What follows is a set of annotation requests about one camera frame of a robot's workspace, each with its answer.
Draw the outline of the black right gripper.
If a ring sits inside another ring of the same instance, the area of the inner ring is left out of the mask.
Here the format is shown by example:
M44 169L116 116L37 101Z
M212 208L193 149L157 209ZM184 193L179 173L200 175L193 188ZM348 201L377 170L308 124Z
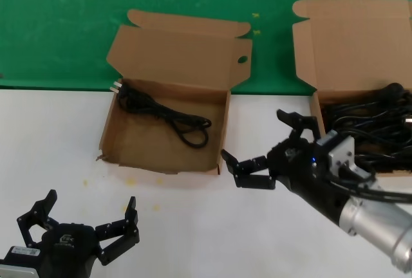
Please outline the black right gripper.
M278 109L277 118L292 131L287 139L268 152L267 157L258 156L239 162L229 152L221 150L221 157L237 188L274 190L276 183L280 182L291 192L328 191L329 149L301 137L307 129L315 141L320 139L316 117ZM264 170L268 170L268 175L256 174Z

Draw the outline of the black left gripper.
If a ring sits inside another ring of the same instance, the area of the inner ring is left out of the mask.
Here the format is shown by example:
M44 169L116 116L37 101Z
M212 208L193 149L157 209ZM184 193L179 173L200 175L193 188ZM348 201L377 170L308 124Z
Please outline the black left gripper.
M17 218L26 247L41 251L39 277L89 277L97 257L107 266L140 242L134 196L129 200L124 219L95 229L83 224L58 223L51 218L49 213L56 201L57 192L51 189L44 199L36 201L27 213ZM35 225L45 230L38 243L30 234ZM98 242L115 237L107 247L98 247Z

